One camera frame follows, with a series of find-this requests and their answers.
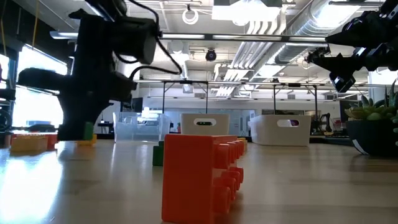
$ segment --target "ceiling duct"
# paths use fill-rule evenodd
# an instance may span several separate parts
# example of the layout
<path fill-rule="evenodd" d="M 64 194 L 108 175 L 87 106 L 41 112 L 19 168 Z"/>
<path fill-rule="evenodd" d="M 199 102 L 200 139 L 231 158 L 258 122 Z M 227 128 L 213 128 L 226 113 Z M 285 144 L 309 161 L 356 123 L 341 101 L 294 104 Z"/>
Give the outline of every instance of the ceiling duct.
<path fill-rule="evenodd" d="M 286 30 L 285 34 L 302 36 L 329 35 L 344 24 L 360 7 L 335 6 L 329 5 L 329 2 L 330 0 L 314 0 Z M 285 68 L 283 64 L 293 62 L 307 48 L 283 43 L 272 44 L 267 54 L 254 67 L 254 76 L 251 81 L 263 82 L 266 78 L 274 76 Z"/>

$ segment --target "pole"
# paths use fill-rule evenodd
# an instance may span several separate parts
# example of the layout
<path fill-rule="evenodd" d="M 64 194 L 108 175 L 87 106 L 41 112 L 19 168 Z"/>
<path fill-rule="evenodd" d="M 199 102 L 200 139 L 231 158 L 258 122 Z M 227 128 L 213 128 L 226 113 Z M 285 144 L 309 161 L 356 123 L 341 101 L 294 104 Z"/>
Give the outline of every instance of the pole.
<path fill-rule="evenodd" d="M 208 107 L 208 101 L 209 101 L 209 83 L 206 84 L 206 114 L 207 114 L 207 107 Z"/>
<path fill-rule="evenodd" d="M 273 85 L 273 87 L 274 87 L 274 114 L 276 114 L 276 92 L 275 92 L 275 85 Z"/>
<path fill-rule="evenodd" d="M 163 103 L 162 103 L 162 114 L 164 114 L 164 96 L 166 95 L 166 81 L 163 82 Z"/>
<path fill-rule="evenodd" d="M 315 121 L 318 121 L 318 93 L 317 86 L 313 86 L 315 89 Z"/>

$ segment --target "table surface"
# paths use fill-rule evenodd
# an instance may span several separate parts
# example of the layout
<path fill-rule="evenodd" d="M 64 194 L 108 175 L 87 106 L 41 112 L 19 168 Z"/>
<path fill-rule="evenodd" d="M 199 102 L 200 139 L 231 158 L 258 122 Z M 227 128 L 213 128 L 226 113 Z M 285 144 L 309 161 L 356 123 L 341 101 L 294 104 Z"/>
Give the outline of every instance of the table surface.
<path fill-rule="evenodd" d="M 152 146 L 60 143 L 40 155 L 0 150 L 0 223 L 161 223 Z M 398 223 L 398 161 L 352 147 L 249 144 L 244 183 L 216 223 Z"/>

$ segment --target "bin handle cutout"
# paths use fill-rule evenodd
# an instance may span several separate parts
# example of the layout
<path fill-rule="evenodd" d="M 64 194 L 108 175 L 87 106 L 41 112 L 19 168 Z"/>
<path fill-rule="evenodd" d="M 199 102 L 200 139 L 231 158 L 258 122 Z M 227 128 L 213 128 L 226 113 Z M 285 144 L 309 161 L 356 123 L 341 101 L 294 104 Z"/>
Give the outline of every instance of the bin handle cutout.
<path fill-rule="evenodd" d="M 217 121 L 213 118 L 196 118 L 193 120 L 193 124 L 197 126 L 215 126 Z"/>
<path fill-rule="evenodd" d="M 280 128 L 297 128 L 300 126 L 300 122 L 296 119 L 280 119 L 277 124 Z"/>

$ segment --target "ceiling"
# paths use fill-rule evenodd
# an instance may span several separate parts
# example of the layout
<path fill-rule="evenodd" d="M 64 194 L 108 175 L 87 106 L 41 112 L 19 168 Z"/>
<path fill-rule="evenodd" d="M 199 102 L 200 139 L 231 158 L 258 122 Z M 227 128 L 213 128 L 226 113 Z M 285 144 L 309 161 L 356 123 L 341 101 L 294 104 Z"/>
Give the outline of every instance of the ceiling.
<path fill-rule="evenodd" d="M 14 0 L 24 9 L 34 14 L 35 1 L 33 0 Z M 309 0 L 296 0 L 295 7 L 290 7 L 287 10 L 287 22 L 296 15 L 301 8 L 303 8 Z M 211 13 L 213 0 L 201 0 L 201 6 L 192 6 L 193 9 L 208 10 Z M 128 4 L 128 14 L 134 17 L 149 17 L 153 15 L 146 10 L 136 7 L 133 4 Z M 218 33 L 218 34 L 243 34 L 246 33 L 248 25 L 236 26 L 231 21 L 215 21 L 211 16 L 205 13 L 199 14 L 199 20 L 194 25 L 188 25 L 182 21 L 182 12 L 185 5 L 168 5 L 164 4 L 166 9 L 165 15 L 162 14 L 160 4 L 149 4 L 149 7 L 155 9 L 159 13 L 160 26 L 165 32 L 179 32 L 179 33 Z M 40 0 L 39 18 L 52 26 L 54 29 L 63 32 L 77 32 L 79 23 L 68 18 L 68 14 L 78 9 L 84 9 L 89 13 L 93 11 L 88 7 L 84 1 L 80 0 Z M 213 72 L 216 63 L 230 62 L 239 49 L 240 42 L 205 42 L 205 41 L 190 41 L 188 42 L 190 48 L 190 60 L 187 61 L 189 70 L 203 70 Z M 207 62 L 205 54 L 209 48 L 215 49 L 218 54 L 217 61 Z M 351 56 L 353 48 L 342 47 L 337 45 L 331 46 L 332 55 L 337 55 L 341 52 L 345 56 Z M 283 75 L 279 76 L 280 82 L 327 82 L 328 72 L 316 65 L 307 65 L 303 62 L 303 57 L 298 58 L 293 62 L 296 66 L 288 66 L 283 69 Z M 160 66 L 168 69 L 175 69 L 168 60 L 168 58 L 157 49 L 155 53 L 154 66 Z M 142 76 L 149 76 L 156 78 L 157 72 L 152 70 L 142 70 Z M 164 78 L 165 74 L 159 74 L 159 78 Z M 355 74 L 358 83 L 366 83 L 368 81 L 368 73 L 365 70 L 359 71 Z"/>

